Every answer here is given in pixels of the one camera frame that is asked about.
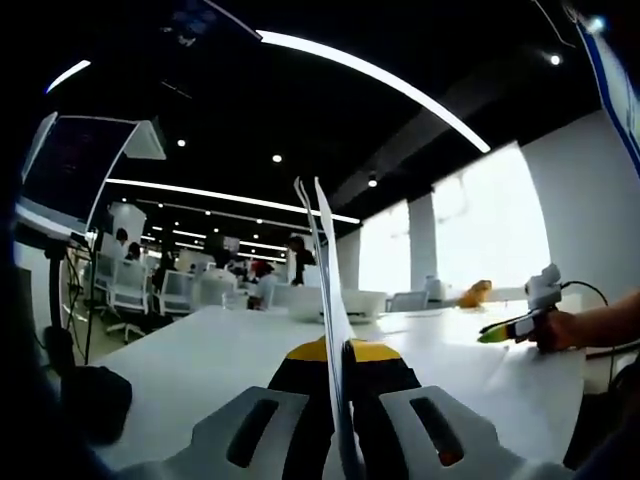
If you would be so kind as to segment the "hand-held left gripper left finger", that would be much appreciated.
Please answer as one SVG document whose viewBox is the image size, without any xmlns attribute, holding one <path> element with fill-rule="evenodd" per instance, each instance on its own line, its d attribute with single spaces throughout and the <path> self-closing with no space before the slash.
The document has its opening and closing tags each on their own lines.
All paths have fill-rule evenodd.
<svg viewBox="0 0 640 480">
<path fill-rule="evenodd" d="M 266 388 L 250 387 L 200 420 L 182 450 L 119 479 L 320 479 L 334 423 L 320 337 L 290 351 Z"/>
</svg>

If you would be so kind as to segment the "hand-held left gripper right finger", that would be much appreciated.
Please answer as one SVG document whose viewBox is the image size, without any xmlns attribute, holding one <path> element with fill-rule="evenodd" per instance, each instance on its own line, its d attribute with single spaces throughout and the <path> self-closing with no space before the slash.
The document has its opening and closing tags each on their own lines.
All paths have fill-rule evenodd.
<svg viewBox="0 0 640 480">
<path fill-rule="evenodd" d="M 400 354 L 352 340 L 347 397 L 368 479 L 569 479 L 569 469 L 505 448 L 495 426 L 437 386 L 424 387 Z"/>
</svg>

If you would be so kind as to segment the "person's right hand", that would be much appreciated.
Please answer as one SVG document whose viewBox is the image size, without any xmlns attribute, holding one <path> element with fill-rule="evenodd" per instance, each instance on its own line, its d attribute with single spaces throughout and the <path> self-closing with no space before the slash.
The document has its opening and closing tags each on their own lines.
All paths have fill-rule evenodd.
<svg viewBox="0 0 640 480">
<path fill-rule="evenodd" d="M 585 346 L 579 317 L 559 310 L 549 310 L 536 317 L 534 329 L 529 334 L 528 340 L 534 342 L 538 350 L 543 353 Z"/>
</svg>

